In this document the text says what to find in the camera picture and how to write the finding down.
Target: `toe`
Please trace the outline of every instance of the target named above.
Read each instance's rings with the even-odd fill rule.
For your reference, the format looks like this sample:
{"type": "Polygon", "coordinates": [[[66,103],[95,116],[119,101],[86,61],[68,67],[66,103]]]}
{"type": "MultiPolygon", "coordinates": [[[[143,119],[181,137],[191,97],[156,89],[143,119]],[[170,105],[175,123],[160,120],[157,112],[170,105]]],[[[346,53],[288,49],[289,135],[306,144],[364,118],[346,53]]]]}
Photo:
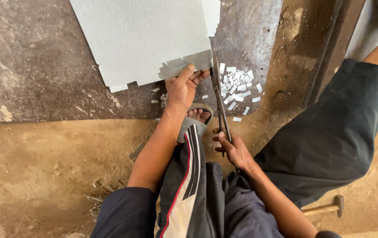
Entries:
{"type": "Polygon", "coordinates": [[[201,115],[201,118],[200,118],[200,122],[202,122],[202,123],[205,123],[207,120],[208,120],[208,118],[211,116],[211,114],[209,113],[209,112],[207,112],[207,111],[204,111],[203,113],[202,113],[202,115],[201,115]]]}
{"type": "Polygon", "coordinates": [[[196,119],[196,120],[199,121],[199,119],[201,118],[202,112],[203,112],[202,109],[198,109],[198,112],[196,113],[196,116],[195,116],[195,119],[196,119]]]}
{"type": "Polygon", "coordinates": [[[195,119],[195,117],[196,117],[196,113],[198,112],[198,110],[196,110],[196,109],[193,109],[192,111],[193,111],[193,115],[192,115],[192,118],[193,118],[193,119],[195,119]]]}

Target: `hammer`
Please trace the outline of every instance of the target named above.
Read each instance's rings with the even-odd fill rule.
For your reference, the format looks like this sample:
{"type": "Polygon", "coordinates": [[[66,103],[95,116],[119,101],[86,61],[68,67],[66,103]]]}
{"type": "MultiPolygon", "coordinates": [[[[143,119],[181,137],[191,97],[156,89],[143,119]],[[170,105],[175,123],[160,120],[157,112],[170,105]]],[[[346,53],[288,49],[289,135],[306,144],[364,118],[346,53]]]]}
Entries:
{"type": "Polygon", "coordinates": [[[342,195],[337,195],[334,197],[333,205],[320,207],[320,208],[312,208],[312,209],[308,209],[302,212],[304,213],[305,216],[310,216],[314,214],[337,211],[337,216],[342,217],[344,209],[345,209],[345,197],[342,195]]]}

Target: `metal shears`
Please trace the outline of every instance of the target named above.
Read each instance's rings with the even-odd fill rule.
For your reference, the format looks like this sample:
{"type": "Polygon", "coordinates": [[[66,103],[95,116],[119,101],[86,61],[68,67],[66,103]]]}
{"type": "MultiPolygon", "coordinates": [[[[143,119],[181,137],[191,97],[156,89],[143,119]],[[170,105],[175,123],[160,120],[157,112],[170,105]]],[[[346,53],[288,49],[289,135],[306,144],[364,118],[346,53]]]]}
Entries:
{"type": "Polygon", "coordinates": [[[227,138],[232,143],[232,137],[230,136],[229,126],[227,125],[226,113],[224,111],[223,101],[221,99],[221,83],[220,83],[220,69],[216,56],[213,57],[213,68],[211,69],[211,79],[213,81],[213,89],[217,99],[217,112],[218,112],[218,125],[220,131],[223,131],[222,122],[226,128],[227,138]]]}

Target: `foot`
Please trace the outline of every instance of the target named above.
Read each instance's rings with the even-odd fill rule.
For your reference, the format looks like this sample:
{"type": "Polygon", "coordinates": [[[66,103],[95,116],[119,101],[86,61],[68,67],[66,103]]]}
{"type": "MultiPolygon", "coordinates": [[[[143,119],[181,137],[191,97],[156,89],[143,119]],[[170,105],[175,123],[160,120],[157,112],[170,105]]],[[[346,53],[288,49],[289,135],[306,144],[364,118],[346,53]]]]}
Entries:
{"type": "Polygon", "coordinates": [[[211,116],[211,114],[207,111],[203,111],[202,109],[194,109],[188,111],[186,113],[186,116],[198,120],[202,123],[205,123],[207,119],[211,116]]]}

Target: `dark shorts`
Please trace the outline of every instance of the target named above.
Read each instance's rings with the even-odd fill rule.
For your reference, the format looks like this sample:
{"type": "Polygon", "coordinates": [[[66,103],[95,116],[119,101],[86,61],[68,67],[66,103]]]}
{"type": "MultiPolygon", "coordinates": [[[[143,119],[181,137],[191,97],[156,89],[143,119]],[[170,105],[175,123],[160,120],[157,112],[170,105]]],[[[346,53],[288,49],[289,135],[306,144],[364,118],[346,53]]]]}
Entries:
{"type": "Polygon", "coordinates": [[[364,176],[378,131],[378,65],[346,60],[318,102],[255,156],[299,208],[364,176]]]}

